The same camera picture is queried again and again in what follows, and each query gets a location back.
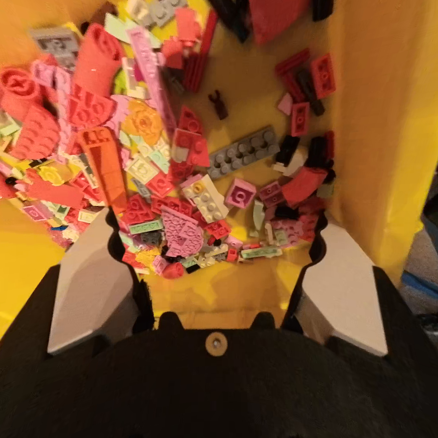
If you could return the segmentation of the pile of toy bricks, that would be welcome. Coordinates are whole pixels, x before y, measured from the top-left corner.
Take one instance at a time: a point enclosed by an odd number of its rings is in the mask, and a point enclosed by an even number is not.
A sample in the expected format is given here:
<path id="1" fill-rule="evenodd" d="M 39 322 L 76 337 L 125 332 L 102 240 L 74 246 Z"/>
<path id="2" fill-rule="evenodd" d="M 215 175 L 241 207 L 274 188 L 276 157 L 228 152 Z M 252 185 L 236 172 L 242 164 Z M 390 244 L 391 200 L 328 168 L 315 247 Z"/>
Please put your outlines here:
<path id="1" fill-rule="evenodd" d="M 336 91 L 331 54 L 311 59 L 305 48 L 274 67 L 290 119 L 282 141 L 268 126 L 211 151 L 201 119 L 186 105 L 176 114 L 167 85 L 199 91 L 219 21 L 238 42 L 263 45 L 309 9 L 326 20 L 334 1 L 208 3 L 204 21 L 188 1 L 105 1 L 79 28 L 30 28 L 38 57 L 1 69 L 1 199 L 69 249 L 111 208 L 77 139 L 107 127 L 128 197 L 114 213 L 122 260 L 137 274 L 176 279 L 312 242 L 335 185 L 334 132 L 307 148 L 300 140 Z"/>

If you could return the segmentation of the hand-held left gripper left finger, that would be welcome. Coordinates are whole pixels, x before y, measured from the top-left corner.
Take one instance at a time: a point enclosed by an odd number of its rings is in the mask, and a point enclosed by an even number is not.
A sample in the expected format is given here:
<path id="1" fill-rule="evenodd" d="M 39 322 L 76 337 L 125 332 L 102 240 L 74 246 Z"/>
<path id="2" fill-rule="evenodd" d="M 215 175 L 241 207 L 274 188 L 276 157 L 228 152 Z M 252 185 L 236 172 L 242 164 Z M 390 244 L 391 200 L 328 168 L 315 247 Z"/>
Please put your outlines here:
<path id="1" fill-rule="evenodd" d="M 94 338 L 115 344 L 153 329 L 148 286 L 122 260 L 119 230 L 113 210 L 104 208 L 60 262 L 48 354 Z"/>

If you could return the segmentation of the orange brick separator tool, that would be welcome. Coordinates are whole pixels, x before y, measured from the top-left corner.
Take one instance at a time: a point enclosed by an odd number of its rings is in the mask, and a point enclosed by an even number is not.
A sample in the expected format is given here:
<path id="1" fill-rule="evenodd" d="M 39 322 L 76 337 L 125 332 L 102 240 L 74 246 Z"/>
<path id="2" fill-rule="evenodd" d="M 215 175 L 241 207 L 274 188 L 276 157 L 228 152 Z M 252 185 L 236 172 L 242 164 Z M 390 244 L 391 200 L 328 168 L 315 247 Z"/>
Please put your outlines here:
<path id="1" fill-rule="evenodd" d="M 126 211 L 128 197 L 118 151 L 118 142 L 111 129 L 95 127 L 77 133 L 105 203 L 115 214 Z"/>

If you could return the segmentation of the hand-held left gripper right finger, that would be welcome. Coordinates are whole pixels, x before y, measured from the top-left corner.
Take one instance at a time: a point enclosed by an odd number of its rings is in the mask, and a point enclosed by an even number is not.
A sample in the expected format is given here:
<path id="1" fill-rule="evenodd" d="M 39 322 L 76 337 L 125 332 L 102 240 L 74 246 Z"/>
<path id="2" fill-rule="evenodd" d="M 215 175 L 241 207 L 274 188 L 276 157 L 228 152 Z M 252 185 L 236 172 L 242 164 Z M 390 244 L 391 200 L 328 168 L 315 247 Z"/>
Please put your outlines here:
<path id="1" fill-rule="evenodd" d="M 293 288 L 281 328 L 298 326 L 325 345 L 336 337 L 377 357 L 388 346 L 374 263 L 331 215 L 321 213 L 305 265 Z"/>

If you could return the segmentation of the yellow plastic bin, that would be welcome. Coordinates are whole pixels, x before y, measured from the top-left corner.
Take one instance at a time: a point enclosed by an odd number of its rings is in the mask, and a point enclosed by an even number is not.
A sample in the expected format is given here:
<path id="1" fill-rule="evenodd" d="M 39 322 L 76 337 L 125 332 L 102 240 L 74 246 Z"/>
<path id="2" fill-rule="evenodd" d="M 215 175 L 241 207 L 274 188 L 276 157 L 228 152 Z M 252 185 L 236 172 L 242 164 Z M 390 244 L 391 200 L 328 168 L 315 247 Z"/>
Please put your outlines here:
<path id="1" fill-rule="evenodd" d="M 102 2 L 1 1 L 1 67 L 38 57 L 29 28 L 79 25 Z M 307 47 L 312 59 L 329 52 L 335 73 L 336 92 L 309 125 L 310 137 L 335 133 L 332 215 L 397 285 L 437 164 L 437 1 L 335 1 L 327 20 L 306 15 L 263 46 L 240 44 L 218 23 L 201 89 L 185 96 L 212 151 L 268 125 L 283 137 L 289 122 L 276 109 L 283 87 L 274 67 Z M 229 111 L 223 122 L 207 98 L 215 89 Z M 45 222 L 17 206 L 1 200 L 1 337 L 64 255 Z M 278 326 L 308 247 L 176 280 L 146 275 L 155 316 L 170 310 L 184 328 L 242 329 L 268 311 Z"/>

